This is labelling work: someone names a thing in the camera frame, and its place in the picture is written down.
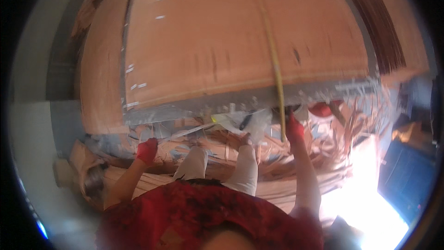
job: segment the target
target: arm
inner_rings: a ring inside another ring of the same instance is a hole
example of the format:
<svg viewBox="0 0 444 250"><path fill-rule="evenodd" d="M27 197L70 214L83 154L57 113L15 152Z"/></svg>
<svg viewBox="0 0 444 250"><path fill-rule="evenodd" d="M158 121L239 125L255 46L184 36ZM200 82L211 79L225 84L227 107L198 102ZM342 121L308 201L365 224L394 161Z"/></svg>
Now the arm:
<svg viewBox="0 0 444 250"><path fill-rule="evenodd" d="M296 167L296 201L290 216L296 217L298 208L303 207L311 211L315 217L319 217L321 205L321 193L318 179L311 164L304 143L304 127L289 113L286 135L290 141L291 153Z"/></svg>
<svg viewBox="0 0 444 250"><path fill-rule="evenodd" d="M136 159L110 189L103 203L104 209L121 202L131 201L140 177L145 169L152 164L156 153L157 139L150 138L147 142L139 144Z"/></svg>

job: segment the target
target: red glove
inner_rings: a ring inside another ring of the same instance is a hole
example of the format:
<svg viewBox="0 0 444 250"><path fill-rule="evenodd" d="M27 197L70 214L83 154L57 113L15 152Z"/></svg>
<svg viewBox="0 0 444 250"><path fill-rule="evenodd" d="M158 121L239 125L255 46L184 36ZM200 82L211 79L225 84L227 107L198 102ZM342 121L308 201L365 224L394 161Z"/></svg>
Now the red glove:
<svg viewBox="0 0 444 250"><path fill-rule="evenodd" d="M153 163L156 154L157 154L156 138L150 138L146 142L140 143L137 146L136 158L145 162L147 166L150 166Z"/></svg>
<svg viewBox="0 0 444 250"><path fill-rule="evenodd" d="M304 126L294 118L293 111L288 114L285 134L290 143L304 141Z"/></svg>

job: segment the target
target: leg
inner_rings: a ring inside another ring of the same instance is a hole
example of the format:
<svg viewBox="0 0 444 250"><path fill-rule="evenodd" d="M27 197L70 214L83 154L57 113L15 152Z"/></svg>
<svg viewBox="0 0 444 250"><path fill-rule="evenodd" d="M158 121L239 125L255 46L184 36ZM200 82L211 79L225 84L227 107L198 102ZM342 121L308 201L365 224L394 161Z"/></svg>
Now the leg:
<svg viewBox="0 0 444 250"><path fill-rule="evenodd" d="M251 145L239 148L236 169L223 185L251 196L256 195L258 164L256 163L256 153Z"/></svg>
<svg viewBox="0 0 444 250"><path fill-rule="evenodd" d="M208 153L204 149L193 146L183 162L177 168L173 176L173 181L181 178L190 180L193 178L205 178L207 169Z"/></svg>

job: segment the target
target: person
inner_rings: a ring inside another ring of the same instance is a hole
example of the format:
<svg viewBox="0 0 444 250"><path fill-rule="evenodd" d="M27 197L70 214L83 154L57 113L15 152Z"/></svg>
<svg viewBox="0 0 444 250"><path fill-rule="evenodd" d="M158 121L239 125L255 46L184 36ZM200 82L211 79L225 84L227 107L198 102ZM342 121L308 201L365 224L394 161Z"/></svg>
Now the person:
<svg viewBox="0 0 444 250"><path fill-rule="evenodd" d="M157 152L155 138L139 144L136 159L104 201L97 249L322 249L321 195L303 135L291 112L286 136L297 184L289 214L255 197L258 164L248 136L227 182L205 179L208 154L195 146L173 182L131 199Z"/></svg>

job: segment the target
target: yellow measuring tape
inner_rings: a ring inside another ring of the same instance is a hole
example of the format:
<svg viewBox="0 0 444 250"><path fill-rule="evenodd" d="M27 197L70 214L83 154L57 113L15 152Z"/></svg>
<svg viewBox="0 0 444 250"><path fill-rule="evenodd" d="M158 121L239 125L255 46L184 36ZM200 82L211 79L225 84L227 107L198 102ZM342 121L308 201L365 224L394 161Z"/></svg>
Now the yellow measuring tape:
<svg viewBox="0 0 444 250"><path fill-rule="evenodd" d="M265 25L265 32L267 34L268 46L273 62L274 78L276 80L277 96L279 98L279 111L281 116L281 141L285 142L285 110L284 110L284 87L282 85L281 68L279 66L278 52L276 50L276 43L274 42L273 33L271 31L271 23L265 8L264 0L258 0L261 9L262 19Z"/></svg>

